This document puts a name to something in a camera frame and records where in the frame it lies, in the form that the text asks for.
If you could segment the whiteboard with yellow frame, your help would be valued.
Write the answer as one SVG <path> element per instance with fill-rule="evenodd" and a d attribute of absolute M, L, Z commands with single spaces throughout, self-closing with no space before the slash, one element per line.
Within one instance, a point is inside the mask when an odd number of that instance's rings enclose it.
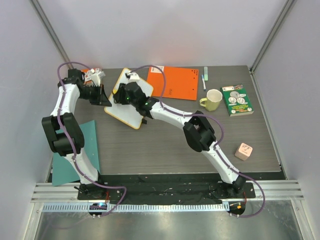
<path fill-rule="evenodd" d="M 109 101 L 112 103 L 112 106 L 106 106 L 104 108 L 104 111 L 111 115 L 112 117 L 116 118 L 117 120 L 121 121 L 122 123 L 132 127 L 135 130 L 138 130 L 141 127 L 143 116 L 140 115 L 134 106 L 128 104 L 128 105 L 122 105 L 120 103 L 114 102 L 114 95 L 113 93 L 116 93 L 118 90 L 120 84 L 128 84 L 129 80 L 126 77 L 126 74 L 129 73 L 131 70 L 128 68 L 124 68 L 116 81 L 113 90 L 109 96 Z"/>

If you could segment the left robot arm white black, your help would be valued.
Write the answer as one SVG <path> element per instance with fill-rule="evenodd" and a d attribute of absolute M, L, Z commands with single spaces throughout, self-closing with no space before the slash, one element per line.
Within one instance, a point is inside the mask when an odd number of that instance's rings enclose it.
<path fill-rule="evenodd" d="M 77 188 L 82 197 L 102 199 L 107 188 L 103 184 L 99 170 L 94 167 L 85 152 L 84 134 L 74 112 L 78 99 L 88 100 L 95 106 L 110 107 L 102 78 L 101 68 L 91 68 L 83 72 L 69 69 L 67 77 L 57 84 L 59 95 L 54 110 L 41 120 L 41 124 L 53 153 L 68 160 L 80 178 Z"/>

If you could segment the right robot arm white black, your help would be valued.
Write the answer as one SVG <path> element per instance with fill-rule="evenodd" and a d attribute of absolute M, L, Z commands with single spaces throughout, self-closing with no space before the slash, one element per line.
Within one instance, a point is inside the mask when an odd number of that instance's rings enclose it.
<path fill-rule="evenodd" d="M 136 82 L 120 83 L 118 89 L 113 91 L 113 101 L 132 105 L 143 117 L 160 120 L 183 130 L 188 146 L 203 154 L 218 171 L 226 193 L 233 198 L 243 193 L 246 178 L 223 153 L 208 121 L 209 117 L 201 111 L 190 113 L 170 107 L 157 98 L 147 96 Z"/>

